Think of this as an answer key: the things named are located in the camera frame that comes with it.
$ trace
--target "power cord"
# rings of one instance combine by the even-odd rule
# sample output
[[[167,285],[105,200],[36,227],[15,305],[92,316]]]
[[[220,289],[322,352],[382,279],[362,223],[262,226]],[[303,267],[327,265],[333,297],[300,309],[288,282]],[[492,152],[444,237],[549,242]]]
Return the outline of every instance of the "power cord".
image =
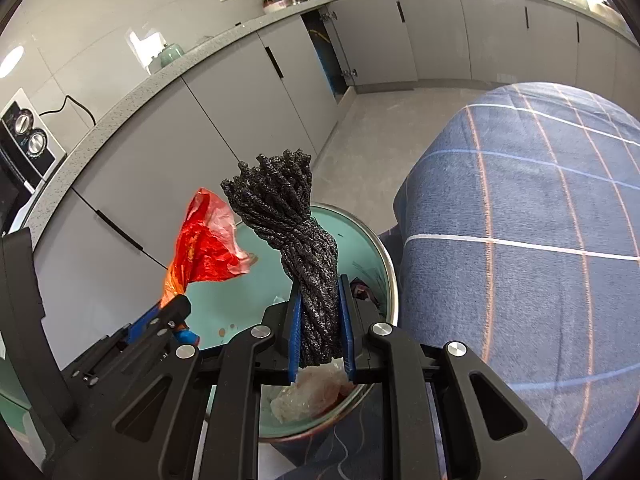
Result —
[[[79,107],[82,108],[82,110],[84,110],[85,112],[87,112],[89,114],[89,117],[91,117],[91,120],[94,122],[94,126],[95,126],[95,117],[94,115],[89,111],[89,108],[87,108],[86,106],[84,106],[83,104],[80,104],[78,101],[76,101],[75,99],[73,99],[70,95],[65,95],[65,100],[62,103],[62,106],[60,108],[58,108],[58,110],[49,110],[47,112],[43,112],[41,114],[39,114],[41,117],[43,115],[47,115],[47,114],[57,114],[58,112],[62,111],[62,108],[65,107],[66,105],[66,100],[70,99],[71,101],[75,102]]]

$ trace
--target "red plastic bag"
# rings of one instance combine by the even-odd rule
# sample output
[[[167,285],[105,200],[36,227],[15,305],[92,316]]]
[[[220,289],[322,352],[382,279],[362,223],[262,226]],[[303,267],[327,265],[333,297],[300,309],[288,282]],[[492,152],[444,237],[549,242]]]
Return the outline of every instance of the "red plastic bag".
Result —
[[[201,187],[175,241],[174,259],[164,278],[160,308],[192,282],[224,282],[249,272],[251,256],[236,243],[236,222],[229,205]]]

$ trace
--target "stove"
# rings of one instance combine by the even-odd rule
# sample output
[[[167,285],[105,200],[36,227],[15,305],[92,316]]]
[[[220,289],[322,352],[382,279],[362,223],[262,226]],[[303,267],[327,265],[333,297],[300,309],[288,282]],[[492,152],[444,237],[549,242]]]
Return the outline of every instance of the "stove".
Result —
[[[0,114],[0,235],[22,226],[65,157],[20,88]]]

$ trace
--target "floor tile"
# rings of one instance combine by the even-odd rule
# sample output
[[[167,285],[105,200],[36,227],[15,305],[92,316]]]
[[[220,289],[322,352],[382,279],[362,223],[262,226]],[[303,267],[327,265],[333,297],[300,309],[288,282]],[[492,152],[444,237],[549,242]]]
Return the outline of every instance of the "floor tile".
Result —
[[[341,207],[375,232],[396,224],[393,200],[449,119],[484,91],[419,88],[358,95],[314,168],[312,199]]]

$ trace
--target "wall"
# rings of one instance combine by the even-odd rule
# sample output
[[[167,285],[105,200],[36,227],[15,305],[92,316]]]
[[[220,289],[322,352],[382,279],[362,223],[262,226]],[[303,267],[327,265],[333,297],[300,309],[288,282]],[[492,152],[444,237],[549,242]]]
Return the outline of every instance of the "wall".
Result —
[[[160,32],[188,50],[261,14],[262,0],[24,0],[0,36],[0,61],[24,47],[0,78],[0,106],[22,86],[38,112],[59,108],[70,94],[99,119],[148,76],[132,32],[140,40]],[[67,150],[92,125],[70,104],[44,120]]]

